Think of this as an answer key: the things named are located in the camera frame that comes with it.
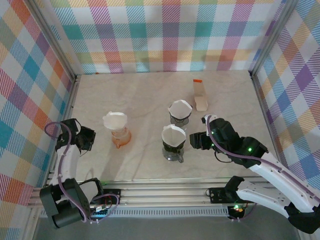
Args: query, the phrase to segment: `marble surface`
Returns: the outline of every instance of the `marble surface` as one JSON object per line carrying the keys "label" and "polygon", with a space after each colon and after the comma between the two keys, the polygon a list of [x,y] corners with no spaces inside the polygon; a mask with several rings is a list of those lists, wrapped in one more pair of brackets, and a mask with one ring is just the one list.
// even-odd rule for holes
{"label": "marble surface", "polygon": [[[195,108],[193,79],[202,79],[208,95],[208,110]],[[183,99],[194,106],[184,144],[184,163],[170,162],[162,155],[161,132],[170,124],[168,107]],[[131,141],[117,149],[102,117],[109,111],[128,116]],[[257,176],[234,163],[221,163],[213,150],[196,150],[189,134],[202,132],[201,117],[215,113],[229,121],[240,136],[251,136],[275,153],[254,86],[247,71],[154,72],[83,75],[72,117],[96,131],[92,150],[78,162],[76,179],[108,180],[180,178],[229,178]],[[222,161],[229,159],[219,154]]]}

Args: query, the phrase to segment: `white paper filter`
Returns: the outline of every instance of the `white paper filter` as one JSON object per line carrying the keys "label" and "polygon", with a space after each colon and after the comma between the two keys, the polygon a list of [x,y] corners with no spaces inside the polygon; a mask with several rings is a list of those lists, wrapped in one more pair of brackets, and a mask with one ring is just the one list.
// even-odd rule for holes
{"label": "white paper filter", "polygon": [[184,119],[191,114],[192,106],[185,100],[174,101],[170,108],[168,108],[172,117],[176,119]]}
{"label": "white paper filter", "polygon": [[164,126],[161,136],[162,140],[172,147],[178,147],[187,139],[185,131],[174,124]]}
{"label": "white paper filter", "polygon": [[102,117],[103,125],[111,131],[121,130],[125,127],[128,121],[128,116],[122,112],[108,112]]}

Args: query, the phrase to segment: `plaid backdrop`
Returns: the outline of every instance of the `plaid backdrop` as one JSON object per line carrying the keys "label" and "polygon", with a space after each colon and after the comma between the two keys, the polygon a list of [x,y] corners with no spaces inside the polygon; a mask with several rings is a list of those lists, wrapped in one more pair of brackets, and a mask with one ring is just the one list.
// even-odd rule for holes
{"label": "plaid backdrop", "polygon": [[320,189],[320,1],[300,0],[258,73],[281,161]]}
{"label": "plaid backdrop", "polygon": [[282,2],[37,0],[86,74],[248,69]]}
{"label": "plaid backdrop", "polygon": [[0,239],[16,239],[61,120],[71,80],[22,0],[0,0]]}

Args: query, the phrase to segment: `white table surface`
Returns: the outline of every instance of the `white table surface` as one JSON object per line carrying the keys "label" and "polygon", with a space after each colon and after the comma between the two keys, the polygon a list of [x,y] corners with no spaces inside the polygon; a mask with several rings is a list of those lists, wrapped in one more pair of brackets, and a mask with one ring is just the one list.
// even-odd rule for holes
{"label": "white table surface", "polygon": [[[208,95],[208,110],[196,111],[193,79],[202,79]],[[170,124],[168,107],[183,99],[194,106],[185,126],[184,163],[162,155],[161,132]],[[128,116],[131,141],[119,149],[102,117],[109,111]],[[234,163],[221,163],[213,150],[193,149],[189,134],[202,132],[201,117],[215,113],[229,121],[241,137],[251,136],[275,153],[254,86],[246,70],[202,72],[154,72],[83,75],[72,117],[96,131],[92,150],[81,156],[78,181],[97,177],[109,180],[181,178],[230,178],[257,176]],[[221,154],[223,161],[229,159]]]}

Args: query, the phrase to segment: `paper coffee filter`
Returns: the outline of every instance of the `paper coffee filter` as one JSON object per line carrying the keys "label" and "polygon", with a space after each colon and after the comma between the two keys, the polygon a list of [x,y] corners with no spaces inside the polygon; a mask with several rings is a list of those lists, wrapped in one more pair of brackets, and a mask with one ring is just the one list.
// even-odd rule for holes
{"label": "paper coffee filter", "polygon": [[191,114],[192,106],[185,100],[174,101],[170,108],[168,108],[171,116],[176,119],[184,119]]}
{"label": "paper coffee filter", "polygon": [[103,125],[111,131],[121,130],[125,127],[128,121],[128,116],[122,112],[108,112],[102,117]]}
{"label": "paper coffee filter", "polygon": [[187,139],[185,131],[174,124],[164,126],[161,136],[162,140],[172,147],[178,147]]}

